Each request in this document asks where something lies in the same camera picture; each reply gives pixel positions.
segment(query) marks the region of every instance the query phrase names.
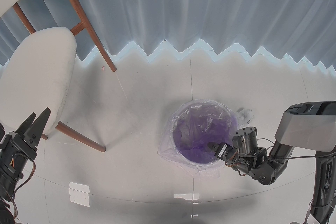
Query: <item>clear plastic wrapper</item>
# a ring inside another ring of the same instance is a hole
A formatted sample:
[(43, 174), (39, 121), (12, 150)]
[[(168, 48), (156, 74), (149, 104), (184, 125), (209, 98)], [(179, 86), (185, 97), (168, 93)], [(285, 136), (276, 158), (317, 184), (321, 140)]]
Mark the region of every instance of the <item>clear plastic wrapper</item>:
[(223, 161), (214, 156), (208, 142), (226, 142), (238, 128), (250, 122), (253, 113), (234, 113), (213, 100), (197, 99), (183, 104), (166, 123), (158, 154), (181, 167), (191, 176), (216, 178)]

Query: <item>trash bin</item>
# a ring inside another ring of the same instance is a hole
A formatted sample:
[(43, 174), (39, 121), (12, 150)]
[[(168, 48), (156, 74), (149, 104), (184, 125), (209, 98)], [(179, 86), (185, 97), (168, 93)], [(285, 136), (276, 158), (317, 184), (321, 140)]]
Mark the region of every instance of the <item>trash bin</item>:
[(246, 119), (245, 114), (246, 110), (236, 114), (213, 100), (189, 101), (167, 121), (157, 153), (191, 176), (216, 178), (224, 162), (214, 156), (207, 144), (226, 142), (232, 145), (235, 131), (251, 120)]

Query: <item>white label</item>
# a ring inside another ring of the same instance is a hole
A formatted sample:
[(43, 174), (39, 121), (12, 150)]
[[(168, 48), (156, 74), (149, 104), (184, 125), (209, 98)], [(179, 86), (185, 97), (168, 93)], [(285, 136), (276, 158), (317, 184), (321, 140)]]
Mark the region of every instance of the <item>white label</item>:
[(225, 145), (223, 146), (223, 148), (220, 150), (220, 152), (219, 152), (219, 154), (218, 154), (218, 157), (221, 157), (221, 156), (223, 155), (223, 153), (224, 153), (224, 151), (225, 151), (225, 149), (226, 149), (227, 147), (228, 147), (227, 144), (225, 144)]

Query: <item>chair seat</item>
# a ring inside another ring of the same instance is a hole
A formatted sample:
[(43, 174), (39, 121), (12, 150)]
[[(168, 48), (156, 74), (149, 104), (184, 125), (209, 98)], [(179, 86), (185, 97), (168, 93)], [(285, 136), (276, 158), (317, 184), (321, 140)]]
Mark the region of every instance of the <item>chair seat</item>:
[(48, 28), (29, 35), (14, 51), (0, 78), (0, 120), (14, 130), (32, 113), (51, 114), (44, 134), (60, 120), (76, 58), (69, 29)]

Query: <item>curtain fold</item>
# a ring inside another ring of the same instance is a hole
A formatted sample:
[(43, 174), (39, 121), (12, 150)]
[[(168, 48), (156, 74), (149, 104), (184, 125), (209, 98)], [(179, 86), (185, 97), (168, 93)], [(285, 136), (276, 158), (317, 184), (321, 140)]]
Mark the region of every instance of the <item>curtain fold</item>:
[[(113, 55), (130, 41), (151, 54), (166, 39), (182, 52), (200, 38), (219, 54), (240, 43), (250, 55), (263, 46), (277, 58), (304, 56), (336, 67), (336, 0), (80, 0)], [(36, 30), (79, 22), (69, 0), (20, 0)], [(28, 35), (10, 9), (0, 19), (3, 65)], [(94, 47), (86, 30), (76, 36), (83, 60)]]

